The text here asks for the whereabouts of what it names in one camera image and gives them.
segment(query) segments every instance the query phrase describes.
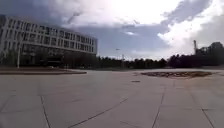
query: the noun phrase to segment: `sky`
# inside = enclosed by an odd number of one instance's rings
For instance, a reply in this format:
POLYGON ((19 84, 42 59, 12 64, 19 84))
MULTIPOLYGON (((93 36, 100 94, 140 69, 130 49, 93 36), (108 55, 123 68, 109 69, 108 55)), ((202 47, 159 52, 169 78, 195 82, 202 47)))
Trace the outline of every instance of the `sky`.
POLYGON ((169 58, 193 54, 193 40, 224 42, 224 0, 0 0, 0 13, 89 34, 99 56, 114 58, 169 58))

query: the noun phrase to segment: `paved plaza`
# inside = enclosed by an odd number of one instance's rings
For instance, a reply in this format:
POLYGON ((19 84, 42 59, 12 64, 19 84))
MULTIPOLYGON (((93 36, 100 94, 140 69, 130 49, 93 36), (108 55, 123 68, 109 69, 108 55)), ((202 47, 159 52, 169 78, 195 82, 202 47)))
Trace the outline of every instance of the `paved plaza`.
POLYGON ((224 127, 224 71, 191 79, 87 72, 1 75, 0 128, 224 127))

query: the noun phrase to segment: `road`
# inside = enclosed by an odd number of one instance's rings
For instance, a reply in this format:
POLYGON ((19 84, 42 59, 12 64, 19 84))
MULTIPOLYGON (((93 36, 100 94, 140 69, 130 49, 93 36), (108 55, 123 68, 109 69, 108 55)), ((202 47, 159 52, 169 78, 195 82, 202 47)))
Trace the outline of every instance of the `road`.
POLYGON ((224 76, 134 72, 1 75, 0 128, 224 127, 224 76))

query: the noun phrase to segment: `building facade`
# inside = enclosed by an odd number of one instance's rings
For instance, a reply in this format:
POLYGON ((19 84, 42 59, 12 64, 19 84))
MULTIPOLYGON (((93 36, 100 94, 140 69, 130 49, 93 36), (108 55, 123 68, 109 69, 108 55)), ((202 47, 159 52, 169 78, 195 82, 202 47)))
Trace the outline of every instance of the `building facade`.
POLYGON ((48 55, 64 52, 97 54, 97 39, 69 29, 35 23, 28 20, 0 15, 0 54, 9 51, 35 56, 37 52, 48 55))

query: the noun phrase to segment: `paving tile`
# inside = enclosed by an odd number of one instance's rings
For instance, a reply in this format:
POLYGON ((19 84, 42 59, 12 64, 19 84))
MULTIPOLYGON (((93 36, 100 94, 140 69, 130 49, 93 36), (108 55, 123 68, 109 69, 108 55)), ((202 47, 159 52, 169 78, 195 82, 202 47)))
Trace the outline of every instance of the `paving tile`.
POLYGON ((201 110, 161 107, 154 128, 212 128, 201 110))
POLYGON ((188 91, 178 89, 166 91, 162 105, 177 108, 200 108, 200 106, 194 102, 194 99, 188 91))
POLYGON ((0 112, 10 97, 10 95, 0 95, 0 112))
POLYGON ((156 118, 162 95, 140 94, 110 111, 110 117, 135 127, 152 127, 156 118))
POLYGON ((0 128, 48 128, 42 109, 0 113, 0 128))
POLYGON ((39 96, 14 96, 6 104, 2 112, 16 112, 34 108, 42 108, 39 96))
POLYGON ((109 113, 71 128, 134 128, 135 126, 113 119, 109 113))
POLYGON ((192 94, 203 109, 224 109, 223 91, 193 91, 192 94))
POLYGON ((205 113, 215 128, 224 127, 224 110, 207 110, 205 113))
POLYGON ((46 112, 53 128, 67 128, 116 106, 122 100, 105 94, 79 102, 48 106, 46 112))

